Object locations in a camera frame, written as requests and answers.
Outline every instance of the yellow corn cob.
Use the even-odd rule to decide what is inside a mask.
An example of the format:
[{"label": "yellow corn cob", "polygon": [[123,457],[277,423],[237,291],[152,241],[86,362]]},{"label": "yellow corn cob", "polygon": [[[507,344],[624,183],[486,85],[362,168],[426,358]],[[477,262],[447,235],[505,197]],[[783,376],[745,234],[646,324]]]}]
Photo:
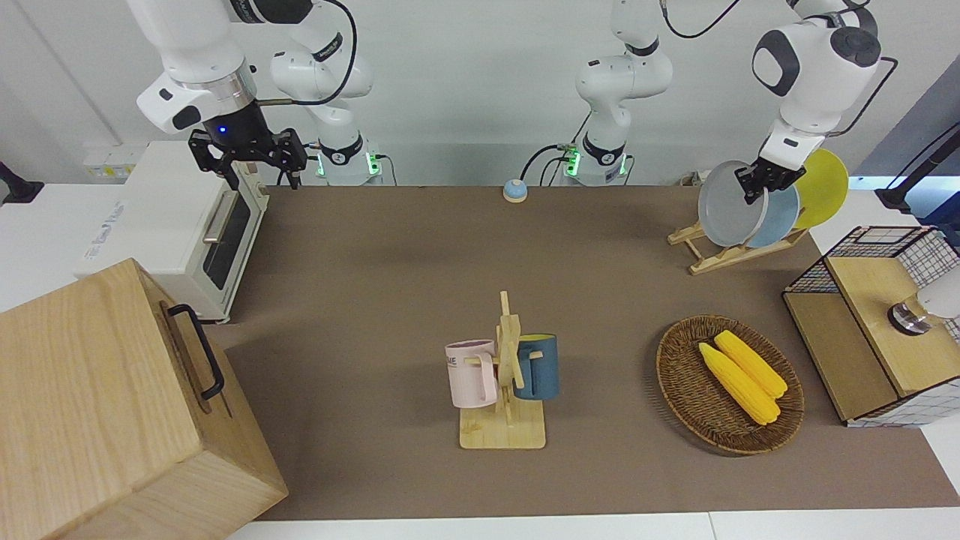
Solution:
[{"label": "yellow corn cob", "polygon": [[707,343],[700,344],[700,354],[710,372],[723,384],[743,410],[761,426],[777,420],[780,408],[773,398],[767,395],[753,379],[747,376],[733,360]]},{"label": "yellow corn cob", "polygon": [[736,336],[735,333],[724,330],[713,338],[717,348],[724,355],[730,357],[740,369],[755,380],[760,388],[773,399],[783,397],[786,392],[786,381],[760,355]]}]

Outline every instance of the woven tray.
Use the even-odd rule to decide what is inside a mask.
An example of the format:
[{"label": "woven tray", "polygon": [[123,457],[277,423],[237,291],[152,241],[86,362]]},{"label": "woven tray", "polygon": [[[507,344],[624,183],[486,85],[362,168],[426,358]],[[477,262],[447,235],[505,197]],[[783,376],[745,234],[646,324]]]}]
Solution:
[{"label": "woven tray", "polygon": [[[697,344],[729,330],[750,345],[786,381],[777,400],[780,418],[760,426],[730,397],[700,356]],[[762,454],[785,445],[804,419],[804,392],[793,366],[754,329],[716,315],[698,315],[670,328],[657,348],[657,378],[667,404],[684,425],[709,444],[734,454]]]}]

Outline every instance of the wooden crate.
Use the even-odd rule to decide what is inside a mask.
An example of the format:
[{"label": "wooden crate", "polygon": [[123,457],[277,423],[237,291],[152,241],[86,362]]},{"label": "wooden crate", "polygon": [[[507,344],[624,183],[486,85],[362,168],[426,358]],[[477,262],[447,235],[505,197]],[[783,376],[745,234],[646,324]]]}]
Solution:
[{"label": "wooden crate", "polygon": [[960,347],[944,327],[894,329],[887,309],[917,292],[895,258],[826,259],[838,292],[783,295],[841,420],[869,418],[960,377]]},{"label": "wooden crate", "polygon": [[201,396],[213,364],[173,304],[129,259],[0,313],[5,539],[221,539],[286,496],[215,344]]}]

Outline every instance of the power outlet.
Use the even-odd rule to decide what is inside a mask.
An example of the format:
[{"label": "power outlet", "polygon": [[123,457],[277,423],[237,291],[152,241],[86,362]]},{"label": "power outlet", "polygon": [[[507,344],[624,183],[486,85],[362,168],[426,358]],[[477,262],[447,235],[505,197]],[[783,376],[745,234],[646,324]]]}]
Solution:
[{"label": "power outlet", "polygon": [[133,172],[144,150],[144,146],[129,144],[91,148],[84,160],[84,168],[95,184],[122,184]]}]

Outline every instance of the brown table surface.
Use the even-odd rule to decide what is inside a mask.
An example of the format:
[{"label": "brown table surface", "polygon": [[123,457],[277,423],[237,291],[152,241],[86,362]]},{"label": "brown table surface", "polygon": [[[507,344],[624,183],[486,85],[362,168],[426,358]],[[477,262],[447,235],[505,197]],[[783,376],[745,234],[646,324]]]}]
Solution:
[{"label": "brown table surface", "polygon": [[[290,497],[267,520],[958,505],[919,430],[841,426],[780,292],[797,247],[691,277],[665,237],[695,188],[275,190],[228,356]],[[493,338],[498,291],[527,332],[559,337],[562,391],[540,451],[465,451],[444,344]],[[806,418],[771,454],[712,453],[657,385],[663,332],[743,321],[793,362]]]}]

